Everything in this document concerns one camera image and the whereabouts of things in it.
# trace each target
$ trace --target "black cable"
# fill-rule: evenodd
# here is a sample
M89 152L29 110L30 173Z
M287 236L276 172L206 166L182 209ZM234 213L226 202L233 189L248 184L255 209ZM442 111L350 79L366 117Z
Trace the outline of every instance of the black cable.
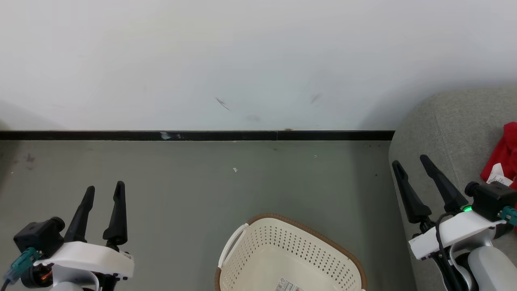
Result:
M0 289L0 291L5 291L5 289L7 288L7 285L9 285L9 282L11 282L11 280L6 279L4 281L4 284L2 285L2 289Z
M462 289L461 289L460 282L458 282L458 280L456 279L456 275L454 274L454 271L452 270L452 267L449 264L449 260L447 259L447 254L445 253L444 245L442 243L442 238L440 237L440 222L442 222L442 219L449 215L455 216L456 214L457 214L456 212L447 212L447 213L440 215L440 217L438 217L438 220L436 221L435 227L436 227L436 240L438 241L438 249L439 249L439 253L442 255L442 261L447 268L447 272L449 273L449 276L452 278L452 282L453 282L455 290L461 291Z

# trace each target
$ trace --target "scuff mark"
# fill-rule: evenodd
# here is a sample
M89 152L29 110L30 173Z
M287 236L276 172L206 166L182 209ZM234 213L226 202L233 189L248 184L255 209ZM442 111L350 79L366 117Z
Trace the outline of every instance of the scuff mark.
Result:
M224 103L223 101L221 101L221 99L217 98L216 97L216 100L217 102L219 102L219 104L221 104L222 107L226 108L227 110L230 110L227 106L226 106L226 103Z
M34 162L34 159L36 159L35 157L31 156L31 154L27 154L27 162L29 163L33 163Z
M318 99L320 99L321 96L322 96L321 93L318 93L316 95L312 95L311 96L311 104L313 104L314 102L318 101Z
M166 132L160 132L162 139L168 140L171 138L171 136Z

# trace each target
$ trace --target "gray sofa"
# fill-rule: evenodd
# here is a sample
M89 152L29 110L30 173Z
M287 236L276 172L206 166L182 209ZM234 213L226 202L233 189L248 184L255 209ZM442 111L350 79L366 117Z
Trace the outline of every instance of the gray sofa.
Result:
M416 193L431 208L431 219L436 220L444 213L444 203L420 163L420 154L428 155L463 192L468 182L482 182L479 174L503 134L503 125L511 121L517 121L517 90L514 88L434 95L417 106L395 132L389 149L390 166L394 160L400 161ZM397 186L396 189L409 240L419 232L418 225L407 221ZM517 235L514 232L495 240L494 246L517 265ZM432 260L418 261L412 255L412 267L418 291L445 290Z

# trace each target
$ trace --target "basket handle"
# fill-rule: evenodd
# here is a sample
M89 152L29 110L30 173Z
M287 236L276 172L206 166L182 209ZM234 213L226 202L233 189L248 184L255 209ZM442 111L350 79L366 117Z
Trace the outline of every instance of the basket handle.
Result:
M230 255L232 254L235 246L237 245L237 242L236 240L238 238L241 238L242 237L242 233L245 231L245 228L248 226L247 223L244 223L243 225L239 226L239 228L237 230L235 230L232 234L232 236L230 237L230 239L228 239L228 241L226 242L226 245L224 246L223 248L223 251L221 253L221 256L219 257L219 263L217 264L217 267L221 268L224 261L230 257Z

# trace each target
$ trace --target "wall stain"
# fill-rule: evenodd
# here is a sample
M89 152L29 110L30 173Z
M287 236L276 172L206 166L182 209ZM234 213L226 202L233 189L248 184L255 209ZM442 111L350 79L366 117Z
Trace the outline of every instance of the wall stain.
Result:
M171 138L171 136L168 133L166 133L166 132L160 132L160 136L164 140L168 140L168 139Z
M318 101L320 98L321 98L321 93L318 93L316 95L312 95L311 96L311 104L313 104L314 102Z
M217 102L219 102L219 104L221 104L222 107L226 108L227 110L230 110L227 106L226 106L226 103L224 103L223 101L221 101L221 99L217 98L216 97L216 100Z
M260 117L258 117L257 115L248 115L246 116L246 120L251 122L260 122Z

